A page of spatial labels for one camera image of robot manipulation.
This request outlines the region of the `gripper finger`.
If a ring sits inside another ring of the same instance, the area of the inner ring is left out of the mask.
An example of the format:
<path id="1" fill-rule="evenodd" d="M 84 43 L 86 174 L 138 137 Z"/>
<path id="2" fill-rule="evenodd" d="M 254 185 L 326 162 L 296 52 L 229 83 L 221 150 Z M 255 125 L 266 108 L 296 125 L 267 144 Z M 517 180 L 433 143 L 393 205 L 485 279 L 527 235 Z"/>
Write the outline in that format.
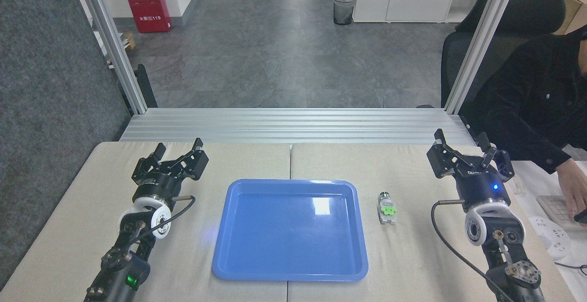
<path id="1" fill-rule="evenodd" d="M 160 160 L 163 158 L 165 151 L 166 147 L 164 144 L 158 143 L 153 153 L 149 154 L 147 158 L 140 158 L 136 168 L 133 171 L 132 180 L 142 180 L 151 169 L 158 168 Z"/>
<path id="2" fill-rule="evenodd" d="M 201 138 L 195 139 L 192 149 L 176 160 L 161 163 L 161 172 L 176 179 L 189 178 L 193 181 L 200 180 L 205 167 L 208 164 L 208 156 L 203 151 Z"/>
<path id="3" fill-rule="evenodd" d="M 485 132 L 480 133 L 476 137 L 476 142 L 478 147 L 484 152 L 481 162 L 483 169 L 488 168 L 493 161 L 497 165 L 497 173 L 501 181 L 509 181 L 514 177 L 515 172 L 507 150 L 497 149 L 496 145 L 490 143 Z"/>
<path id="4" fill-rule="evenodd" d="M 480 166 L 480 157 L 461 154 L 446 143 L 442 129 L 434 133 L 435 142 L 427 152 L 428 162 L 436 178 L 445 176 L 470 176 L 468 171 L 475 172 Z"/>

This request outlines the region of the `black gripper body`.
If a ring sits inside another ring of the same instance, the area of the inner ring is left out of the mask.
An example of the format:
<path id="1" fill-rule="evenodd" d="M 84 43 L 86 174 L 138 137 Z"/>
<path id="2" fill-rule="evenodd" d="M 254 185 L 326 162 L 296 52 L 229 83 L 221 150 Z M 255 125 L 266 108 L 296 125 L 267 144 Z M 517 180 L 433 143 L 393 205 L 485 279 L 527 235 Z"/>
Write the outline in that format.
<path id="1" fill-rule="evenodd" d="M 179 195 L 183 178 L 168 175 L 167 173 L 148 172 L 134 173 L 133 181 L 138 185 L 133 201 L 138 198 L 153 196 L 168 200 Z"/>
<path id="2" fill-rule="evenodd" d="M 495 200 L 511 204 L 501 176 L 494 168 L 460 170 L 459 198 L 464 200 L 464 211 Z"/>

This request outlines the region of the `person's hand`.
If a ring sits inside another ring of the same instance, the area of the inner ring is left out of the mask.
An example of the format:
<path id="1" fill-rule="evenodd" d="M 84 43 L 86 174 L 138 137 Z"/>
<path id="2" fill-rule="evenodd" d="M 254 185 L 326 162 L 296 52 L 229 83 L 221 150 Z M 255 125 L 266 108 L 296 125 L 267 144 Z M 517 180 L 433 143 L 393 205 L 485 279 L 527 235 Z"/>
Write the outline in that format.
<path id="1" fill-rule="evenodd" d="M 568 215 L 572 218 L 586 209 L 587 177 L 573 159 L 556 167 L 560 189 L 565 197 Z"/>

